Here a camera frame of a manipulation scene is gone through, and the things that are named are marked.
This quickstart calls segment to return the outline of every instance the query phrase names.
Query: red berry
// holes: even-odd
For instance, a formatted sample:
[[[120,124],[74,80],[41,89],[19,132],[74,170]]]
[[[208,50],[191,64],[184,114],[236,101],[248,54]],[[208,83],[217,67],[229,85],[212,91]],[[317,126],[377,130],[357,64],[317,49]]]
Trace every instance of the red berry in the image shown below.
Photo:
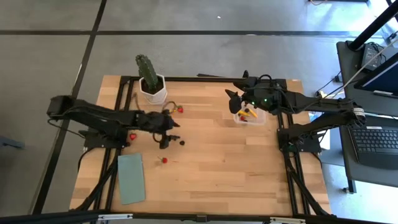
[[[131,140],[134,140],[136,137],[137,137],[136,134],[130,134],[130,139],[131,139]]]

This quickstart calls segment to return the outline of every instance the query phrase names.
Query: wooden table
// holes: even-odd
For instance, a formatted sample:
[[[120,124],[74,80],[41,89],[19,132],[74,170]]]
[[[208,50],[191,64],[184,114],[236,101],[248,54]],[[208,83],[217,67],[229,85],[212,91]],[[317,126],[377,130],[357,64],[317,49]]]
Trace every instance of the wooden table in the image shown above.
[[[97,105],[114,109],[120,78],[104,76]],[[287,86],[291,91],[303,92],[300,80],[287,80]],[[123,149],[122,155],[142,153],[146,200],[121,205],[116,181],[112,211],[292,214],[284,160],[277,143],[277,117],[266,113],[264,126],[236,124],[228,109],[226,88],[238,90],[232,83],[167,82],[167,101],[173,100],[184,108],[183,113],[172,115],[181,127],[168,133],[181,136],[185,145],[173,141],[167,149],[160,150],[150,133],[137,131],[137,138],[131,147]],[[160,111],[161,106],[148,104],[139,93],[138,82],[134,82],[133,92],[137,92],[142,110]],[[131,101],[130,110],[134,109]],[[293,117],[294,123],[309,122],[308,113]],[[306,186],[322,208],[330,212],[319,161],[309,153],[300,155]],[[70,208],[79,206],[97,184],[103,156],[104,149],[94,149],[83,158]],[[169,162],[161,164],[159,157],[166,157]],[[107,193],[106,185],[101,208]],[[298,209],[303,212],[297,186],[295,193]]]

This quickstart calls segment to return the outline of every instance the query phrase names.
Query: clear plastic container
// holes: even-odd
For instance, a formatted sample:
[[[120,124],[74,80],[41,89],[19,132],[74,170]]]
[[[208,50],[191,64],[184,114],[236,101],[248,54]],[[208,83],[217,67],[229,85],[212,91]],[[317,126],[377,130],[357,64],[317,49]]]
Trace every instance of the clear plastic container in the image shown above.
[[[246,108],[253,110],[253,112],[255,112],[257,114],[257,118],[255,116],[253,116],[253,114],[248,112],[248,114],[250,114],[250,116],[245,116],[246,121],[241,121],[241,119],[239,117],[239,113],[236,113],[236,114],[234,114],[234,121],[237,124],[265,125],[265,123],[266,123],[266,112],[265,111],[263,111],[262,109],[259,109],[259,108],[254,109],[252,104],[248,104],[245,106],[243,103],[241,111],[244,112],[244,110]]]

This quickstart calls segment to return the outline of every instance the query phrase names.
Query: plant pot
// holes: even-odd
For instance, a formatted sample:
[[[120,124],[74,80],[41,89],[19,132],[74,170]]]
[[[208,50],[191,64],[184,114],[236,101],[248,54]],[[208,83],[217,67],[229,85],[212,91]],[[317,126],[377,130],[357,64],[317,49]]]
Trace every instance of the plant pot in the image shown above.
[[[166,100],[166,96],[167,96],[166,82],[164,81],[163,75],[159,75],[159,74],[156,74],[156,75],[158,77],[160,77],[161,80],[163,81],[163,88],[161,90],[159,90],[155,94],[150,94],[150,93],[147,93],[144,90],[142,90],[142,81],[144,81],[144,78],[139,79],[139,90],[150,104],[161,105],[164,103],[164,101]]]

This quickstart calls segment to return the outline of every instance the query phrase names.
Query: green towel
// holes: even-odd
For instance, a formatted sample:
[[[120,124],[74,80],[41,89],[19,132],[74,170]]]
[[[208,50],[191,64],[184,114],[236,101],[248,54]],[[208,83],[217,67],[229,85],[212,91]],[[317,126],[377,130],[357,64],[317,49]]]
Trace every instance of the green towel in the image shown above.
[[[144,169],[141,153],[118,157],[120,200],[127,205],[145,200]]]

